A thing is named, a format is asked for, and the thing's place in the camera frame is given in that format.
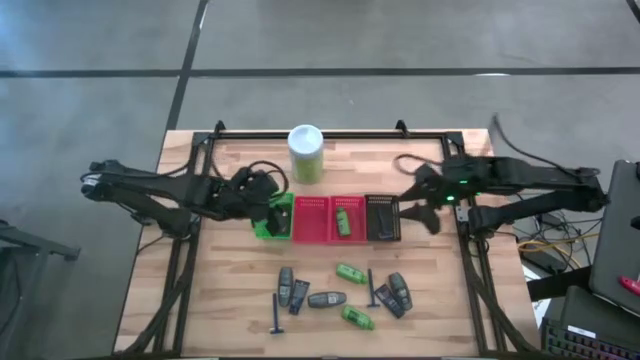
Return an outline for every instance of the wooden table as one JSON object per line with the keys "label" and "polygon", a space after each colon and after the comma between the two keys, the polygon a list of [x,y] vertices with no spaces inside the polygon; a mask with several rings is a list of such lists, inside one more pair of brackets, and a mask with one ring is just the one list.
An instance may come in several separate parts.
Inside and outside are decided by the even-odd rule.
{"label": "wooden table", "polygon": [[[466,151],[491,154],[484,129],[461,130]],[[159,172],[187,161],[192,131],[170,131],[165,139]],[[409,176],[393,169],[400,153],[442,159],[434,140],[327,140],[325,174],[320,184],[291,182],[297,195],[399,194],[412,184]],[[229,175],[255,160],[281,165],[291,179],[284,140],[218,140],[215,162]],[[408,162],[407,167],[416,166]],[[497,205],[504,198],[482,195],[481,204]],[[202,225],[194,283],[185,330],[183,356],[439,356],[476,355],[471,312],[460,249],[451,209],[440,212],[442,232],[430,235],[416,222],[402,220],[402,241],[354,246],[302,246],[289,241],[257,239],[248,220]],[[159,235],[143,232],[141,245]],[[539,344],[533,309],[513,238],[490,240],[489,259],[498,301],[513,324],[532,344]],[[116,350],[129,345],[157,310],[165,281],[170,241],[141,253],[119,329]],[[335,267],[345,262],[372,268],[374,284],[399,271],[405,277],[414,307],[396,320],[384,307],[367,309],[367,286],[337,278]],[[311,282],[310,293],[336,290],[347,293],[348,303],[369,314],[375,331],[362,331],[340,317],[341,308],[309,309],[299,316],[280,311],[286,333],[269,334],[272,326],[271,294],[280,267],[294,268],[296,278]],[[486,308],[483,321],[490,348],[493,342]],[[172,339],[173,325],[167,333]]]}

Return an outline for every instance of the green basket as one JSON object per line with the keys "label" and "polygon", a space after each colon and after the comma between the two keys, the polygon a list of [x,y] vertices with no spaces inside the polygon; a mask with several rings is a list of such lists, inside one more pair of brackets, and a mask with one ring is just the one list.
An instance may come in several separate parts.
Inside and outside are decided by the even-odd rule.
{"label": "green basket", "polygon": [[295,198],[294,193],[286,193],[280,199],[271,203],[271,207],[276,205],[285,205],[288,209],[289,213],[289,227],[286,233],[271,235],[269,231],[267,231],[267,220],[261,221],[259,223],[251,222],[251,226],[253,226],[253,232],[256,234],[257,238],[260,239],[276,239],[276,240],[291,240],[291,233],[293,232],[293,200]]}

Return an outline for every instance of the gray floor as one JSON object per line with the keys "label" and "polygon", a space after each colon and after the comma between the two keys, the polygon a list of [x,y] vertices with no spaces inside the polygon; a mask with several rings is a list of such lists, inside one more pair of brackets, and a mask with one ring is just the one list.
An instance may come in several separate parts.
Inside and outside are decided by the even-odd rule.
{"label": "gray floor", "polygon": [[[197,5],[4,1],[0,70],[179,69]],[[212,0],[194,68],[640,66],[639,36],[624,0]],[[78,176],[109,158],[153,169],[176,83],[0,79],[0,218],[82,247],[51,262],[25,358],[110,352],[140,227],[85,200]],[[608,187],[613,161],[640,151],[638,88],[624,75],[191,79],[178,128],[468,128],[498,111],[513,142],[599,167]]]}

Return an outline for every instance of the black basket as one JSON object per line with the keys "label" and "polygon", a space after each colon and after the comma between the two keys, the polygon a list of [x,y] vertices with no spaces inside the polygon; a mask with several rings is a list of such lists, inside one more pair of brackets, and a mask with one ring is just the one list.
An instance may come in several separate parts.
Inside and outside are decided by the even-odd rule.
{"label": "black basket", "polygon": [[[393,195],[364,196],[367,206],[367,240],[369,241],[400,241],[400,207],[398,197]],[[382,236],[380,215],[386,224],[389,236]]]}

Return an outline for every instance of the cup lid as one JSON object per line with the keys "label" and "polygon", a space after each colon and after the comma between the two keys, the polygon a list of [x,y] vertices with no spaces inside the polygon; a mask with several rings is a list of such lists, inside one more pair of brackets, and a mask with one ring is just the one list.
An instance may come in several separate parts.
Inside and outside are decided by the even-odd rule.
{"label": "cup lid", "polygon": [[313,125],[298,125],[289,133],[287,142],[297,155],[313,155],[322,148],[322,132]]}

